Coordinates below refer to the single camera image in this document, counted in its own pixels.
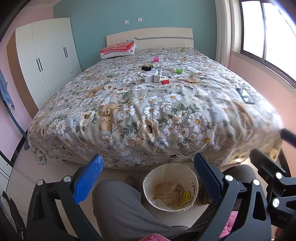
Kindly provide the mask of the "red block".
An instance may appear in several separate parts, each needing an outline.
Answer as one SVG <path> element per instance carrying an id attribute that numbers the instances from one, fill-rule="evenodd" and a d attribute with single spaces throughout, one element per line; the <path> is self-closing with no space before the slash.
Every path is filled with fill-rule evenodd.
<path id="1" fill-rule="evenodd" d="M 168 79 L 167 80 L 162 80 L 161 83 L 162 83 L 162 85 L 165 85 L 165 84 L 169 84 L 170 81 Z"/>

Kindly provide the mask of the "white milk carton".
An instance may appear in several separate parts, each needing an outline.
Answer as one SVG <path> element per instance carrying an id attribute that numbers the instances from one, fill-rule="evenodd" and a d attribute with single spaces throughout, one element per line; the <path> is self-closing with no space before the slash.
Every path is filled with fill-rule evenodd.
<path id="1" fill-rule="evenodd" d="M 162 78 L 162 69 L 156 69 L 154 72 L 154 83 L 160 83 Z"/>

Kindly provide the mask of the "small white red box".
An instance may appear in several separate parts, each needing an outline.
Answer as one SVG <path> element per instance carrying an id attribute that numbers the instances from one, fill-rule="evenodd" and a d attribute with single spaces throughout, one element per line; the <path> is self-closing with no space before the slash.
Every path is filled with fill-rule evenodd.
<path id="1" fill-rule="evenodd" d="M 149 72 L 142 73 L 142 77 L 143 77 L 145 83 L 151 83 L 154 81 L 154 73 L 153 72 L 149 71 Z"/>

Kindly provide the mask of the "white trash bin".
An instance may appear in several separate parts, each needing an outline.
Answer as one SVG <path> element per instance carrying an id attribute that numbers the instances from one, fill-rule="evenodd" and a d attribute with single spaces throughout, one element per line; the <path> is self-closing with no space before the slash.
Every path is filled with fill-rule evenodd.
<path id="1" fill-rule="evenodd" d="M 152 169 L 143 179 L 142 188 L 154 210 L 171 214 L 194 205 L 199 183 L 196 172 L 189 166 L 167 163 Z"/>

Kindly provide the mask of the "grey trousered leg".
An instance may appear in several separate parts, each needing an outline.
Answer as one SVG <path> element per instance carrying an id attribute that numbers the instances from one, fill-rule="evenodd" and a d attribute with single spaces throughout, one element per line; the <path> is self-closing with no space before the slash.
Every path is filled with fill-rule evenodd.
<path id="1" fill-rule="evenodd" d="M 186 232 L 154 218 L 141 204 L 141 194 L 121 181 L 99 182 L 92 205 L 103 240 L 141 240 L 154 234 L 172 240 Z"/>

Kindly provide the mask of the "black smartphone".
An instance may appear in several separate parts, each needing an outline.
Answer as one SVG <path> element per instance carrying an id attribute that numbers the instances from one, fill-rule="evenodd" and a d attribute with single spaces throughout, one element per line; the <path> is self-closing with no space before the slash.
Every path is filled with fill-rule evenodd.
<path id="1" fill-rule="evenodd" d="M 237 88 L 236 91 L 238 92 L 245 104 L 254 104 L 254 100 L 251 98 L 251 96 L 245 89 Z"/>

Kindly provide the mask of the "floral bedspread bed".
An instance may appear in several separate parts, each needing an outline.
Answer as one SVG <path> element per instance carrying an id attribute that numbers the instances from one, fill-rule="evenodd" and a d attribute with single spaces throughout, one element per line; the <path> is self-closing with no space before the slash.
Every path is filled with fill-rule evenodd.
<path id="1" fill-rule="evenodd" d="M 141 67 L 151 64 L 169 84 L 144 82 Z M 237 88 L 254 104 L 245 104 Z M 255 148 L 275 159 L 281 129 L 275 108 L 236 73 L 194 48 L 156 48 L 80 73 L 40 108 L 28 142 L 42 165 L 100 154 L 109 168 L 143 167 L 192 162 L 202 153 L 223 166 Z"/>

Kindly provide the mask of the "blue hanging cloth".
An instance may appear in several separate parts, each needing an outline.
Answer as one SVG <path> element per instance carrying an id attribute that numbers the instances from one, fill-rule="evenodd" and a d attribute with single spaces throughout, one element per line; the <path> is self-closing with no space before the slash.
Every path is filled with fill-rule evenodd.
<path id="1" fill-rule="evenodd" d="M 1 96 L 3 100 L 6 102 L 7 105 L 10 105 L 13 110 L 15 110 L 14 103 L 11 99 L 11 96 L 8 92 L 7 88 L 8 83 L 6 82 L 2 71 L 0 70 L 0 91 L 1 91 Z"/>

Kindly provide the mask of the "black cylinder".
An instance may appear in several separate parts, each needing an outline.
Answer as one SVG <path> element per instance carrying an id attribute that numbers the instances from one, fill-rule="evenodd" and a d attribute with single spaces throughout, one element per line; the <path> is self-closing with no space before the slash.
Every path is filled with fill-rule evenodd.
<path id="1" fill-rule="evenodd" d="M 149 66 L 142 66 L 141 69 L 142 69 L 143 71 L 151 71 L 151 70 L 152 70 L 152 68 L 149 67 Z"/>

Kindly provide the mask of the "white wardrobe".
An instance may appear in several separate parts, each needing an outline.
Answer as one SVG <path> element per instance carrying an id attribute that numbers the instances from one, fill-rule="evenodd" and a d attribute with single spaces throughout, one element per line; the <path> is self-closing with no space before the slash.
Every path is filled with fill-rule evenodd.
<path id="1" fill-rule="evenodd" d="M 18 27 L 6 50 L 15 87 L 32 118 L 50 97 L 82 71 L 70 18 Z"/>

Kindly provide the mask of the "cream curtain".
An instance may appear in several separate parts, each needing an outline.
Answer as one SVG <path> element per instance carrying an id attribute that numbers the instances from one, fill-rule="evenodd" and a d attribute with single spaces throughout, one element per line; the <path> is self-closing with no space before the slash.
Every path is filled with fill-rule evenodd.
<path id="1" fill-rule="evenodd" d="M 215 0 L 217 17 L 216 61 L 229 66 L 232 40 L 232 19 L 230 0 Z"/>

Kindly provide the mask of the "cream wooden headboard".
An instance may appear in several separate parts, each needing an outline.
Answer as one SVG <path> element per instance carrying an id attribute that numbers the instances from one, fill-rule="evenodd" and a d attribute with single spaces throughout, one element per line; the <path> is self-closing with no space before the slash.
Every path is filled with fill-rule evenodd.
<path id="1" fill-rule="evenodd" d="M 151 48 L 194 47 L 193 30 L 190 28 L 145 28 L 125 31 L 106 37 L 107 46 L 133 40 L 138 50 Z"/>

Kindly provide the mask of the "folded red pink clothes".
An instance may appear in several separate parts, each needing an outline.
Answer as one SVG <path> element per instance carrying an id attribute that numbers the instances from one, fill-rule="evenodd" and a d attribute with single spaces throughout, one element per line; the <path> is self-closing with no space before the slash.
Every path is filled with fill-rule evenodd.
<path id="1" fill-rule="evenodd" d="M 103 48 L 100 50 L 100 53 L 108 54 L 111 52 L 127 52 L 133 47 L 133 45 L 134 42 L 120 42 Z"/>

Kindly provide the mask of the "window with dark frame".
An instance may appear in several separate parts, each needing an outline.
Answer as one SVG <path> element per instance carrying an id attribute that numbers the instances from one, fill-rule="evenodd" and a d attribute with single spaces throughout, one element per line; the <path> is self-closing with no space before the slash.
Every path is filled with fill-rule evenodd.
<path id="1" fill-rule="evenodd" d="M 239 1 L 240 52 L 295 88 L 295 24 L 271 1 Z"/>

